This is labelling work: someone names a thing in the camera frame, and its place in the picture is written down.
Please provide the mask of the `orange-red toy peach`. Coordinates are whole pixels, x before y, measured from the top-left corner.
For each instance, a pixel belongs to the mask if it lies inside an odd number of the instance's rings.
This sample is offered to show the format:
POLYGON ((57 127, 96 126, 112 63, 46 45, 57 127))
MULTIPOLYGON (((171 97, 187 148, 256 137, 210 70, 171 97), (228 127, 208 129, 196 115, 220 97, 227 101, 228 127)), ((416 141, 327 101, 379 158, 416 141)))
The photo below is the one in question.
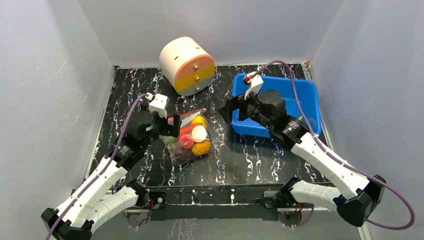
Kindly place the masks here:
POLYGON ((190 149, 194 145, 194 143, 195 143, 193 137, 190 134, 183 134, 183 135, 181 135, 179 137, 178 142, 179 142, 180 146, 183 149, 186 149, 186 150, 190 149))

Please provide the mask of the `dark red toy fruit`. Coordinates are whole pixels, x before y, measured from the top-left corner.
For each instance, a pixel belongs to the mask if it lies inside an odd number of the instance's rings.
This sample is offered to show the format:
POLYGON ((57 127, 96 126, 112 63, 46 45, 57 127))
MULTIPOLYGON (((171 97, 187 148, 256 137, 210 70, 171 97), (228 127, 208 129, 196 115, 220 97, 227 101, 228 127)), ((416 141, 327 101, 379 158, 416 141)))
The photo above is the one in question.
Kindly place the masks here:
POLYGON ((173 150, 172 159, 177 164, 185 164, 191 161, 194 157, 195 156, 190 149, 185 149, 179 146, 173 150))

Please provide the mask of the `yellow toy pear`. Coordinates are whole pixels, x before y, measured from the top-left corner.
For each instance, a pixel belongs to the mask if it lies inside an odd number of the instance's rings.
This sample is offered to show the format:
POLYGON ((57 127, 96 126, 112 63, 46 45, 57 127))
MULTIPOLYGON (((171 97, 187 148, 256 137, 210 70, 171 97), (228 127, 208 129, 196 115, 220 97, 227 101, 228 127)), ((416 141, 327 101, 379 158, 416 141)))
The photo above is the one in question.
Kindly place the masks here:
POLYGON ((207 127, 208 126, 208 124, 207 124, 207 121, 206 121, 206 119, 202 116, 202 115, 197 115, 193 120, 192 120, 192 122, 191 122, 192 124, 195 124, 195 125, 201 125, 201 126, 203 126, 203 127, 207 127))

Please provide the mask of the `clear orange-zip bag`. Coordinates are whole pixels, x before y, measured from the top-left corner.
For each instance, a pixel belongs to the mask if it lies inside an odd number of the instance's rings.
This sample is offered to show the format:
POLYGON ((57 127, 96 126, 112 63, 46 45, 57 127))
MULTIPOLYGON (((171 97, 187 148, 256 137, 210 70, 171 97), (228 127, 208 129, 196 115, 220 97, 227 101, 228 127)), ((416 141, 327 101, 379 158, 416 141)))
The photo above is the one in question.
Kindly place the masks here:
POLYGON ((179 135, 160 136, 173 165, 183 166, 212 151, 213 141, 206 112, 206 108, 200 108, 183 113, 180 116, 179 135))

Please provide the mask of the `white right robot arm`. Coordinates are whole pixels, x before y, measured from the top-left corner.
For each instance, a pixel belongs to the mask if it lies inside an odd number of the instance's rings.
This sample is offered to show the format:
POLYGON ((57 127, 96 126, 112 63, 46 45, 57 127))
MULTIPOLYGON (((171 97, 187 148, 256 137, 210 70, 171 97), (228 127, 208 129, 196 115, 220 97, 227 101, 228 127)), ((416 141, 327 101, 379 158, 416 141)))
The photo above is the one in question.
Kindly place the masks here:
POLYGON ((327 147, 321 149, 322 143, 313 137, 307 125, 287 113, 286 101, 277 91, 230 96, 217 111, 226 123, 238 111, 241 121, 251 119, 265 127, 273 140, 309 162, 333 184, 312 184, 293 177, 275 195, 261 199, 265 206, 313 204, 336 211, 347 223, 361 227, 380 203, 385 189, 380 182, 384 179, 379 175, 375 180, 369 179, 350 170, 349 164, 333 160, 334 152, 327 147))

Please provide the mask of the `white toy onion half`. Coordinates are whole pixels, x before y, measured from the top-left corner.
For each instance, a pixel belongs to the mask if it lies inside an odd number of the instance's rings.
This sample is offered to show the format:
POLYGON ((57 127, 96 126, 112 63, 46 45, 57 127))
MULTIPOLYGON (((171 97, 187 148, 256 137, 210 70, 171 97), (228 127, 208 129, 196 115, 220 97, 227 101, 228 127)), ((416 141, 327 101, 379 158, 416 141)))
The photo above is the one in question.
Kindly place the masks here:
POLYGON ((201 143, 208 139, 209 135, 203 125, 195 126, 191 131, 191 137, 195 143, 201 143))

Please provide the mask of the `blue plastic bin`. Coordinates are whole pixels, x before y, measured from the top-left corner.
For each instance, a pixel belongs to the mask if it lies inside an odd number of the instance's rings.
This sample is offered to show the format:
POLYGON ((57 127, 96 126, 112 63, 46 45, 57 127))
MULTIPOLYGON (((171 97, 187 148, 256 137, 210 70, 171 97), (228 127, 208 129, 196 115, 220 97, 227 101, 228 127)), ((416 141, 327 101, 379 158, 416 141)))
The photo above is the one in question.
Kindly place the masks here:
MULTIPOLYGON (((246 73, 239 73, 234 77, 232 85, 233 96, 244 94, 248 90, 248 87, 244 84, 244 78, 246 76, 246 73)), ((279 95, 285 99, 287 113, 293 117, 299 118, 301 113, 296 104, 291 79, 266 75, 262 75, 261 78, 263 80, 263 85, 260 91, 277 91, 279 95)), ((322 121, 317 87, 315 83, 305 79, 295 79, 294 83, 302 111, 307 117, 313 132, 320 135, 322 133, 322 121)), ((269 131, 265 127, 249 118, 240 121, 238 120, 238 116, 239 110, 237 109, 233 111, 231 121, 231 125, 237 134, 264 138, 270 137, 269 131)))

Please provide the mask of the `cylindrical wooden drawer box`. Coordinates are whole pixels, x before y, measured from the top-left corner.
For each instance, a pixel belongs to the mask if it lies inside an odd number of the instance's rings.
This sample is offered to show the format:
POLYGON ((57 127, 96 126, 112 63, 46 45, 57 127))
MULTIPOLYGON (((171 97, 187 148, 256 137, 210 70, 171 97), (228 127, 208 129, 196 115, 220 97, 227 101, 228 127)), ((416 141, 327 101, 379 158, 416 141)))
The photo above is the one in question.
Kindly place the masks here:
POLYGON ((175 91, 184 97, 205 89, 216 70, 214 58, 188 36, 174 39, 163 47, 159 67, 175 91))

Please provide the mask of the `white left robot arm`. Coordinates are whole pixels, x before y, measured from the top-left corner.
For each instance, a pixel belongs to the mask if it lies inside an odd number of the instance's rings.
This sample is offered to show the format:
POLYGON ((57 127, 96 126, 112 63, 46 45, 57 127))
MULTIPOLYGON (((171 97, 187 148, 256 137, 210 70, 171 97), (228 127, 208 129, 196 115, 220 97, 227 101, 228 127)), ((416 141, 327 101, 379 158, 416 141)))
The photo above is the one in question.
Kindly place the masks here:
POLYGON ((143 110, 129 113, 115 144, 92 174, 71 196, 56 208, 41 214, 47 239, 89 240, 109 219, 130 207, 144 208, 149 203, 146 187, 130 182, 108 198, 104 195, 140 161, 160 136, 178 137, 181 116, 161 117, 143 110))

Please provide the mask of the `orange toy lemon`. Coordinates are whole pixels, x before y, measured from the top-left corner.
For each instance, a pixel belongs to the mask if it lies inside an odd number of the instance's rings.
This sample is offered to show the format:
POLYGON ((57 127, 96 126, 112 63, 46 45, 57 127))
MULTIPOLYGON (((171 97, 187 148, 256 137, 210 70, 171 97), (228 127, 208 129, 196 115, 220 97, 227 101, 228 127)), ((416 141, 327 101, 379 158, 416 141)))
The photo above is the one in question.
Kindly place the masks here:
POLYGON ((204 140, 202 142, 195 143, 191 148, 191 152, 195 156, 202 156, 210 151, 211 146, 212 144, 209 140, 204 140))

